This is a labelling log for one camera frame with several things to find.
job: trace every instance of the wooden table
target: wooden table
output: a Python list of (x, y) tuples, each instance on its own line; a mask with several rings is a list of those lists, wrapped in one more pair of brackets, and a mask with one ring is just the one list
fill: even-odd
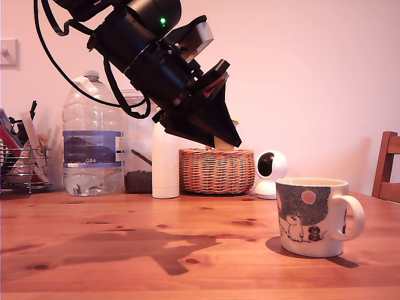
[(400, 205), (355, 196), (365, 231), (342, 255), (310, 259), (281, 247), (276, 201), (248, 195), (3, 194), (1, 296), (400, 299)]

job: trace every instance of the mug handle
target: mug handle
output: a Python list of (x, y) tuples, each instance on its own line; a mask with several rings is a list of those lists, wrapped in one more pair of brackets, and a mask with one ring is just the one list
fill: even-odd
[(350, 205), (354, 214), (354, 229), (350, 234), (343, 234), (340, 229), (332, 234), (332, 238), (338, 241), (350, 241), (358, 237), (364, 229), (365, 225), (365, 214), (361, 203), (352, 196), (333, 196), (333, 199), (346, 201)]

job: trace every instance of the white security camera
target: white security camera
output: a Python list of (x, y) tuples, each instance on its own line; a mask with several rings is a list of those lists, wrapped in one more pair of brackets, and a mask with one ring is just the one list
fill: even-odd
[(276, 181), (288, 173), (288, 160), (278, 151), (264, 151), (256, 161), (257, 176), (261, 181), (256, 186), (259, 198), (276, 200)]

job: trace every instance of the mug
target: mug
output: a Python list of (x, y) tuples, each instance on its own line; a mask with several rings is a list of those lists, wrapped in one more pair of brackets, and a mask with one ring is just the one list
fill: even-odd
[[(349, 183), (336, 179), (284, 178), (276, 181), (282, 247), (314, 258), (340, 255), (344, 241), (358, 237), (365, 215), (360, 202), (349, 194)], [(354, 229), (346, 232), (348, 206)]]

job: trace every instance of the robotic arm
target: robotic arm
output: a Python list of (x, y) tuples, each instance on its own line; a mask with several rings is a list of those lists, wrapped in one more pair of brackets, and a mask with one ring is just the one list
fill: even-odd
[[(38, 0), (34, 1), (39, 37), (47, 55), (59, 69), (41, 36)], [(151, 98), (161, 108), (153, 120), (160, 122), (167, 133), (211, 147), (215, 146), (214, 136), (236, 147), (241, 144), (225, 104), (229, 63), (221, 60), (204, 74), (194, 59), (213, 41), (206, 16), (172, 30), (181, 18), (180, 0), (54, 1), (72, 16), (62, 31), (51, 13), (48, 0), (42, 0), (54, 30), (60, 36), (65, 36), (71, 26), (90, 35), (87, 48), (103, 55), (111, 89), (119, 106), (127, 114), (134, 118), (146, 117), (132, 112), (116, 84), (110, 63), (143, 93), (147, 105), (148, 98)], [(114, 7), (113, 12), (95, 30), (80, 23), (109, 6)]]

